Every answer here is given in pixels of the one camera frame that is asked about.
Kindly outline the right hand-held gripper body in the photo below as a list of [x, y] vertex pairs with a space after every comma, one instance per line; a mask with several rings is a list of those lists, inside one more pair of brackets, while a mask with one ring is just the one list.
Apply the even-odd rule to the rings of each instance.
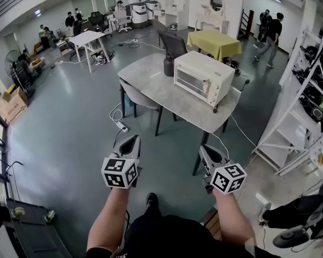
[[239, 163], [218, 166], [218, 167], [205, 167], [207, 173], [203, 178], [204, 188], [209, 195], [214, 189], [227, 195], [240, 190], [247, 173]]

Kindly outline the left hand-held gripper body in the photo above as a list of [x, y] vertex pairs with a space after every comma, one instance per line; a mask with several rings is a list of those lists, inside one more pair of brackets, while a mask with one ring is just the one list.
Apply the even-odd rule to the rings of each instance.
[[119, 154], [112, 151], [104, 158], [101, 174], [107, 187], [128, 189], [136, 186], [141, 172], [139, 167], [140, 151], [131, 154]]

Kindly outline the glass microwave door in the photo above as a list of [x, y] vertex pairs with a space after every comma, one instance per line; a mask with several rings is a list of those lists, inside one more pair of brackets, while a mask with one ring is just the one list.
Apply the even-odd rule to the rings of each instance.
[[206, 102], [209, 92], [203, 91], [203, 82], [205, 80], [212, 79], [205, 78], [204, 74], [193, 67], [175, 64], [174, 83]]

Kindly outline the white oven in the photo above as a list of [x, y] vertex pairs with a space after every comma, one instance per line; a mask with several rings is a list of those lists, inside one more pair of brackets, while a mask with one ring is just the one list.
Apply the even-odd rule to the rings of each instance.
[[211, 107], [216, 107], [228, 94], [235, 74], [235, 70], [230, 66], [196, 51], [190, 51], [176, 58], [174, 60], [174, 71], [177, 63], [193, 67], [204, 74], [205, 78], [213, 80], [206, 101]]

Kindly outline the person's right forearm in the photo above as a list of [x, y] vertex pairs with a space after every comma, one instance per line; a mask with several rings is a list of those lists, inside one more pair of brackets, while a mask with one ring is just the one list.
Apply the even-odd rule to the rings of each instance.
[[255, 232], [252, 225], [241, 211], [235, 196], [223, 194], [213, 190], [216, 199], [222, 240], [236, 245], [245, 245], [247, 242], [256, 244]]

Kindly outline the person's left forearm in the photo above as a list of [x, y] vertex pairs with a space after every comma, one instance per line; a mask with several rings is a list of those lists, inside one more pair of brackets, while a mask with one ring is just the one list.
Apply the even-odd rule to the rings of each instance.
[[122, 242], [130, 189], [113, 188], [88, 235], [87, 250], [102, 248], [113, 253]]

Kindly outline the wooden slatted pallet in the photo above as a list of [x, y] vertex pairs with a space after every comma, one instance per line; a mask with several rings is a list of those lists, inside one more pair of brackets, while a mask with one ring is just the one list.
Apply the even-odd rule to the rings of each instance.
[[221, 240], [221, 226], [217, 209], [212, 207], [200, 220], [202, 224], [215, 240]]

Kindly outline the person's black left shoe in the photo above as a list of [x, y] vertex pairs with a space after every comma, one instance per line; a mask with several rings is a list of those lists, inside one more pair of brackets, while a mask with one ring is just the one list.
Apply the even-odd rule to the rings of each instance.
[[159, 210], [158, 196], [154, 192], [151, 192], [147, 195], [146, 207], [147, 207], [147, 209]]

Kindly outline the grey upholstered chair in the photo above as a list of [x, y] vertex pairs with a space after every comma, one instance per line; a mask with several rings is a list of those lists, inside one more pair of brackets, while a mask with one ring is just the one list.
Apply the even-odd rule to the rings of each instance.
[[144, 106], [151, 110], [159, 111], [159, 106], [152, 99], [148, 98], [135, 87], [128, 84], [125, 80], [120, 79], [120, 92], [121, 92], [121, 111], [122, 117], [125, 117], [125, 94], [133, 103], [134, 117], [137, 117], [137, 105]]

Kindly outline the white metal shelf rack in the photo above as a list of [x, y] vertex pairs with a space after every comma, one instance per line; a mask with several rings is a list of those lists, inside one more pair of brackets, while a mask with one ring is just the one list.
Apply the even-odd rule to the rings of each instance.
[[266, 125], [257, 143], [254, 153], [259, 155], [283, 176], [305, 163], [313, 163], [315, 169], [323, 172], [323, 165], [318, 164], [318, 154], [323, 153], [323, 130], [305, 112], [299, 102], [309, 79], [303, 84], [292, 73], [294, 65], [300, 59], [301, 46], [318, 46], [323, 48], [323, 31], [314, 34], [304, 30], [300, 44], [294, 48], [284, 74], [279, 81], [280, 92]]

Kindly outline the grey marble table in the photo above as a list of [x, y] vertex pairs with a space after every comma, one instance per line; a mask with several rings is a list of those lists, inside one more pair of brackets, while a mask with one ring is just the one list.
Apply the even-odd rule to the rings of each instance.
[[241, 92], [231, 87], [214, 113], [212, 107], [175, 85], [173, 78], [164, 74], [164, 58], [161, 53], [148, 55], [121, 69], [118, 76], [162, 108], [203, 130], [200, 144], [206, 144], [210, 134], [227, 126]]

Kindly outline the person's black clothing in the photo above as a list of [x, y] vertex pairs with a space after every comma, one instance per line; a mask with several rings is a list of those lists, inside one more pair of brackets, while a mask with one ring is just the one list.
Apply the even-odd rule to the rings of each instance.
[[199, 222], [178, 216], [145, 212], [137, 218], [115, 252], [94, 247], [85, 258], [281, 258], [258, 247], [255, 254], [243, 245], [216, 240]]

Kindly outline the dark round robot vacuum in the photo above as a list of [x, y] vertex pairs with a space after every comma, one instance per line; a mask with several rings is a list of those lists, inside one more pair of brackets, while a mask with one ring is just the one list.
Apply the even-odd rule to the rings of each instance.
[[299, 225], [281, 232], [273, 239], [272, 243], [275, 247], [284, 249], [299, 246], [309, 240], [310, 236], [304, 226]]

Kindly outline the black bottle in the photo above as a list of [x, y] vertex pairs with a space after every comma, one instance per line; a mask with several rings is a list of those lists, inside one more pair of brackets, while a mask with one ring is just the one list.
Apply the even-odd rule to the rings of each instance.
[[168, 77], [174, 76], [174, 58], [166, 54], [164, 59], [164, 74]]

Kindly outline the black wheeled cart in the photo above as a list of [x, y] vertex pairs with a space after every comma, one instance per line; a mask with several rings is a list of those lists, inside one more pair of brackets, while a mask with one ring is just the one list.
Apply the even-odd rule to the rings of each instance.
[[6, 199], [11, 223], [26, 258], [73, 258], [43, 206]]

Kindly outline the black mesh office chair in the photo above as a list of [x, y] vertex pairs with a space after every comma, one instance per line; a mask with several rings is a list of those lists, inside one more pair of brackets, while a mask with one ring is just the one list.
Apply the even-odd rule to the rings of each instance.
[[183, 38], [166, 31], [158, 31], [158, 35], [165, 47], [166, 55], [171, 59], [174, 60], [188, 52]]

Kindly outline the white trestle table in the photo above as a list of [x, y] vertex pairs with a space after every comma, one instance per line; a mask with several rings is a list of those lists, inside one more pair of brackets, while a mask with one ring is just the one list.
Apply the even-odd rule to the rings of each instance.
[[[91, 63], [90, 63], [90, 56], [91, 55], [94, 55], [95, 53], [98, 53], [98, 52], [103, 52], [105, 58], [107, 59], [107, 62], [110, 63], [110, 58], [108, 56], [106, 48], [105, 48], [103, 41], [101, 39], [103, 36], [104, 36], [104, 33], [94, 32], [94, 31], [85, 31], [75, 37], [70, 38], [70, 42], [73, 43], [73, 45], [75, 47], [76, 56], [78, 58], [78, 63], [81, 62], [79, 48], [83, 47], [85, 49], [86, 59], [88, 62], [88, 68], [89, 68], [90, 73], [92, 73], [92, 67], [91, 67]], [[90, 45], [91, 42], [95, 41], [95, 40], [98, 40], [100, 43], [99, 49], [93, 49]]]

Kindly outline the cardboard box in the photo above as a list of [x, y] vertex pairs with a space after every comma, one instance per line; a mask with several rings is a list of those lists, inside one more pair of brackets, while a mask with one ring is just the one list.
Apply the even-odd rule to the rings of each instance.
[[25, 92], [18, 87], [12, 93], [4, 92], [0, 96], [0, 116], [10, 124], [28, 107], [28, 98]]

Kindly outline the black devices group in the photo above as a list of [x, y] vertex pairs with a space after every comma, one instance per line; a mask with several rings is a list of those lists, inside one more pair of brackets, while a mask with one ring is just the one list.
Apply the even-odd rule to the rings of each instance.
[[292, 73], [300, 84], [309, 79], [299, 102], [323, 130], [323, 48], [319, 50], [318, 46], [301, 46], [300, 59], [294, 65]]

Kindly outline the table with yellow cloth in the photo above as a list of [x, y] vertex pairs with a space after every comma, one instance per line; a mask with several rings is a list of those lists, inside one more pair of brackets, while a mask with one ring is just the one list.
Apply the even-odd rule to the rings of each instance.
[[197, 46], [216, 60], [242, 53], [241, 42], [216, 30], [194, 31], [188, 34], [188, 46]]

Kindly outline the white office chair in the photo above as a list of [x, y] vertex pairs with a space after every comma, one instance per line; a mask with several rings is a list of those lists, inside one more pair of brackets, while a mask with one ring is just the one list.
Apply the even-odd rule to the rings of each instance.
[[115, 11], [114, 16], [116, 30], [118, 33], [121, 33], [122, 31], [128, 32], [129, 30], [132, 30], [129, 25], [131, 23], [131, 16], [128, 16], [125, 10]]

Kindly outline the white and black machine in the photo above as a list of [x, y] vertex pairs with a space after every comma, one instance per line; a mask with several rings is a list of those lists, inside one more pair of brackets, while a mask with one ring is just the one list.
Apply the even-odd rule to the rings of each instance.
[[159, 10], [159, 2], [155, 0], [145, 1], [145, 7], [148, 20], [151, 21], [154, 18], [155, 10]]
[[131, 17], [132, 28], [142, 28], [149, 25], [145, 2], [131, 3], [126, 6], [127, 16]]

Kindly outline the black staircase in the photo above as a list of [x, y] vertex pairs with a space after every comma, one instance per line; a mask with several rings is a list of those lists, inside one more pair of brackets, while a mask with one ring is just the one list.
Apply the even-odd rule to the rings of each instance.
[[238, 31], [237, 38], [240, 39], [249, 39], [252, 23], [254, 18], [254, 11], [250, 10], [247, 14], [245, 10], [242, 10], [241, 19], [240, 19], [240, 27]]

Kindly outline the white vanity with mirror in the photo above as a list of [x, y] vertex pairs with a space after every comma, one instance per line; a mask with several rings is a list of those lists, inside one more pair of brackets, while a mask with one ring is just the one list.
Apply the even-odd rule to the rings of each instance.
[[201, 7], [202, 13], [196, 14], [195, 31], [203, 30], [203, 24], [207, 24], [227, 34], [229, 21], [226, 20], [224, 0], [209, 0], [208, 4], [202, 4]]

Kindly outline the white tall cabinet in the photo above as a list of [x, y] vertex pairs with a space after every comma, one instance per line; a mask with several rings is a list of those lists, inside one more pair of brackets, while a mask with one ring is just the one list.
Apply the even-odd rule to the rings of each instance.
[[166, 27], [177, 24], [177, 30], [188, 28], [189, 0], [153, 0], [159, 3], [154, 10], [155, 19]]

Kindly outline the black balcony railing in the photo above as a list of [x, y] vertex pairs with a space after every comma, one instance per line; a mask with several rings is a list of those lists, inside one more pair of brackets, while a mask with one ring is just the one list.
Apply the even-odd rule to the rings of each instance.
[[73, 10], [72, 0], [0, 0], [0, 25], [24, 25], [36, 19], [50, 20], [56, 16], [59, 23], [66, 10]]

